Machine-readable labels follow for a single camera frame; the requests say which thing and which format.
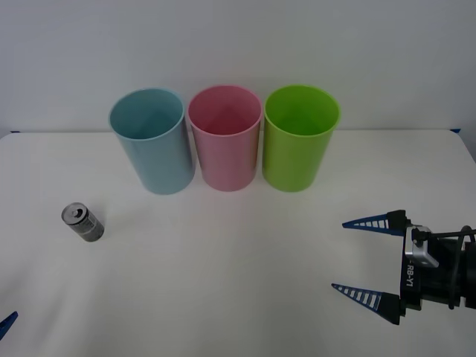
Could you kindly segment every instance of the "pink cup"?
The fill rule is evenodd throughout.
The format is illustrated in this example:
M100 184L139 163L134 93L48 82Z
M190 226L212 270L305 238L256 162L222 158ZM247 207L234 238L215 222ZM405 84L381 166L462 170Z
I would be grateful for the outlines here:
M220 191L240 190L256 173L263 108L260 99L239 86L214 86L188 106L203 179Z

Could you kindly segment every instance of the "table surface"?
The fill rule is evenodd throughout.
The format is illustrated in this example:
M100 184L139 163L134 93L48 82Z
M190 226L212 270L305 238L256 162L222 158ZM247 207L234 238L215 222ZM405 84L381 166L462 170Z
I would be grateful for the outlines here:
M106 226L83 242L62 209ZM337 131L315 183L156 196L111 133L0 140L0 356L472 356L476 312L423 302L394 326L331 283L399 292L402 240L342 222L406 209L476 225L476 164L442 130Z

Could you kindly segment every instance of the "cup rim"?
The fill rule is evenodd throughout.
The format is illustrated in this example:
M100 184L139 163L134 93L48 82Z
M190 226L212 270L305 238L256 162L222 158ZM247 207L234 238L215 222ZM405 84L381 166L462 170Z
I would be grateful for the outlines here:
M221 134L213 134L212 132L207 132L203 129L200 129L194 122L192 122L192 119L190 118L190 104L192 104L192 102L204 91L208 91L210 89L219 88L219 87L234 87L234 88L242 89L243 91L246 91L249 94L251 94L251 96L258 101L258 103L260 104L260 115L258 115L258 118L257 118L256 122L253 125L251 125L249 128L247 128L247 129L245 129L241 132L235 132L233 134L221 135ZM190 100L190 102L188 103L188 106L187 106L187 116L188 116L188 119L189 119L189 122L190 122L190 125L192 126L192 128L199 131L200 133L206 134L206 135L209 135L209 136L213 136L213 137L217 137L217 138L231 138L231 137L234 137L234 136L245 134L246 132L250 132L257 125L260 125L261 118L263 117L263 104L261 103L261 99L253 91L251 91L251 90L249 90L249 89L247 89L243 86L238 86L236 84L217 84L215 86L209 86L207 88L202 89L201 91L199 91L197 94L195 94L192 97L192 99Z
M166 132L163 132L162 134L160 135L156 135L156 136L153 136L151 138L147 138L147 139L134 139L134 138L128 138L122 134L119 134L118 132L116 132L114 130L114 127L112 126L111 124L111 116L112 116L112 112L114 111L115 107L118 106L118 104L123 101L124 99L126 99L127 97L129 97L130 95L133 95L133 94L136 94L136 93L139 93L139 92L142 92L142 91L166 91L167 93L171 93L173 95L176 96L176 98L178 99L178 101L180 102L181 104L181 117L180 119L178 119L177 123L174 124L174 126L172 126L170 129L168 129ZM182 121L184 121L184 117L185 117L185 105L184 105L184 101L182 100L182 98L180 97L179 93L177 93L176 91L173 91L171 89L166 89L166 88L162 88L162 87L152 87L152 88L142 88L142 89L137 89L135 91L131 91L130 93L122 96L116 103L115 105L112 106L111 110L109 111L109 119L108 119L108 122L109 122L109 127L111 128L111 130L119 137L125 139L125 140L128 140L128 141L149 141L149 140L155 140L157 138L161 138L165 135L168 135L170 134L177 126L179 126L181 124Z
M325 132L320 132L318 134L313 134L313 135L300 135L300 134L294 134L292 132L287 132L286 130L283 130L281 129L279 126L277 126L275 123L273 123L271 121L271 119L269 119L268 117L268 113L266 112L266 104L268 103L268 100L269 98L274 94L276 93L277 91L280 91L282 89L287 89L287 88L292 88L292 87L299 87L299 88L302 88L302 87L307 87L307 88L311 88L311 89L314 89L316 91L319 91L321 93L324 93L325 95L327 95L330 99L332 99L332 101L334 102L335 106L337 107L337 120L335 121L334 125L332 125L328 130L326 130ZM315 86L311 86L310 84L289 84L287 86L284 86L284 87L280 87L278 89L276 89L275 91L273 91L267 98L266 98L266 101L265 101L265 108L264 108L264 112L265 112L265 120L267 123L269 123L271 126L273 126L275 129L279 130L280 132L286 134L286 135L289 135L289 136L293 136L295 138L316 138L316 137L319 137L319 136L322 136L322 135L325 135L329 132L331 132L332 130L334 130L337 125L339 124L339 122L341 121L341 107L339 106L339 103L338 101L331 95L329 94L328 92L324 91L323 89L320 89L318 87L315 87Z

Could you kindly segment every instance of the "cup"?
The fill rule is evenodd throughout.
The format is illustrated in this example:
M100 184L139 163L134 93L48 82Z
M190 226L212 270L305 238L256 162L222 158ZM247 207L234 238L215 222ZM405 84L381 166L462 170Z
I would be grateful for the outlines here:
M340 111L322 89L292 85L265 103L263 176L282 191L301 191L314 181Z
M134 91L112 108L109 125L146 189L168 195L192 181L184 104L176 93L167 89Z
M240 190L256 173L263 108L260 99L239 86L199 92L188 117L205 182L221 191Z

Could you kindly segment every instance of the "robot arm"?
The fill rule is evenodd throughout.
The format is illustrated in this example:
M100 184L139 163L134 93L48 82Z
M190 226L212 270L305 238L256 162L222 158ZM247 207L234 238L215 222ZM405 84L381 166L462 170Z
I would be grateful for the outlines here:
M422 300L476 309L475 230L432 233L414 225L404 210L395 210L344 223L344 228L360 229L403 237L400 296L333 284L332 287L357 303L398 325L406 309L421 310ZM469 236L470 242L464 242Z

